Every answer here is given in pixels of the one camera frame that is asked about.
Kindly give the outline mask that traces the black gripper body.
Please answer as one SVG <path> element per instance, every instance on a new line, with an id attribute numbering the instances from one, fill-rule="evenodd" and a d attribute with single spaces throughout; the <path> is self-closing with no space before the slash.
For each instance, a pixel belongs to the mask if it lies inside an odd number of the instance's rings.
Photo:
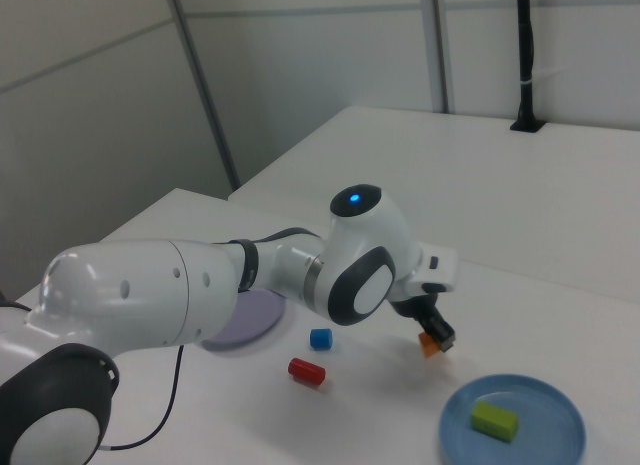
<path id="1" fill-rule="evenodd" d="M 436 308 L 438 298 L 438 294 L 414 296 L 403 301 L 392 301 L 391 306 L 400 316 L 425 325 L 441 320 L 441 314 Z"/>

